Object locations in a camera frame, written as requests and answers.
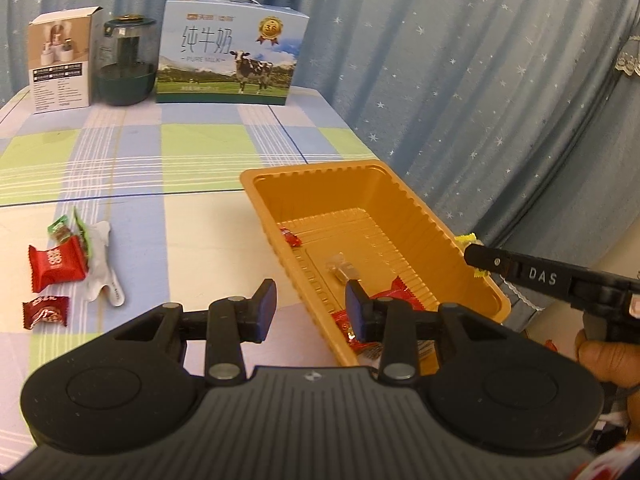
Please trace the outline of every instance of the human hand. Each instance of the human hand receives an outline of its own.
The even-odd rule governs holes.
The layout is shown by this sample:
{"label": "human hand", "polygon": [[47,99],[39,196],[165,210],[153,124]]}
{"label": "human hand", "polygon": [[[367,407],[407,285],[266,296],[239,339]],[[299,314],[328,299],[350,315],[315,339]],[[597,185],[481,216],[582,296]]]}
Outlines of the human hand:
{"label": "human hand", "polygon": [[[602,383],[631,388],[640,383],[640,345],[589,341],[580,330],[575,337],[578,362]],[[640,440],[640,392],[629,396],[626,410],[631,421],[627,440]]]}

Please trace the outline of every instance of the glass jar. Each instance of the glass jar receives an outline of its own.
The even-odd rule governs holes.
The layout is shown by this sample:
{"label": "glass jar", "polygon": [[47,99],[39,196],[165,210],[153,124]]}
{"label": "glass jar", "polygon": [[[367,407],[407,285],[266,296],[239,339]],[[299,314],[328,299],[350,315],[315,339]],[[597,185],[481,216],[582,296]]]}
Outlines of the glass jar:
{"label": "glass jar", "polygon": [[132,105],[154,87],[158,68],[156,20],[126,14],[104,23],[98,56],[100,97],[110,105]]}

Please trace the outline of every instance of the table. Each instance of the table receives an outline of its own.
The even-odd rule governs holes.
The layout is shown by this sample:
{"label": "table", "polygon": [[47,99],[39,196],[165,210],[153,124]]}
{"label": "table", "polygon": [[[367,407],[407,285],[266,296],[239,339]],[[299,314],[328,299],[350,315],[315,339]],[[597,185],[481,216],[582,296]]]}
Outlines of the table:
{"label": "table", "polygon": [[[278,309],[267,341],[243,344],[248,371],[335,365],[238,181],[246,168],[374,158],[317,92],[294,88],[285,107],[146,101],[38,115],[30,100],[21,91],[0,110],[0,471],[33,446],[18,405],[30,372],[165,301],[199,310],[274,278]],[[52,285],[43,294],[72,298],[68,326],[28,332],[27,246],[51,246],[46,226],[74,207],[111,223],[126,302],[87,303],[82,283]],[[190,343],[187,370],[202,374],[203,355]]]}

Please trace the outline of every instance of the ribbon badge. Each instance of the ribbon badge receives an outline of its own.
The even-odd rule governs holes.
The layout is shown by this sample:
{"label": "ribbon badge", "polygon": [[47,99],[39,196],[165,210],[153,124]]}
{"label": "ribbon badge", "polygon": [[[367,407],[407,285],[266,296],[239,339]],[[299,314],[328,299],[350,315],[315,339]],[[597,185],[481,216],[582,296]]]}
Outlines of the ribbon badge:
{"label": "ribbon badge", "polygon": [[260,25],[258,25],[258,39],[255,41],[259,41],[262,44],[263,41],[271,41],[271,44],[278,43],[278,36],[282,34],[282,22],[276,18],[275,16],[267,16],[264,18]]}

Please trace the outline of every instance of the brown and white box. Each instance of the brown and white box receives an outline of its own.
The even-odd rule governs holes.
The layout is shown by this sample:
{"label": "brown and white box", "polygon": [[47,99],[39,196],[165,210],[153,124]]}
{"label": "brown and white box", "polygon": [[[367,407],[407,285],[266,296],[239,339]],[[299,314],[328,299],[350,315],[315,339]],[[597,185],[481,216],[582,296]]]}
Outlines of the brown and white box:
{"label": "brown and white box", "polygon": [[36,113],[91,104],[101,11],[101,7],[59,10],[41,14],[29,24],[29,85]]}

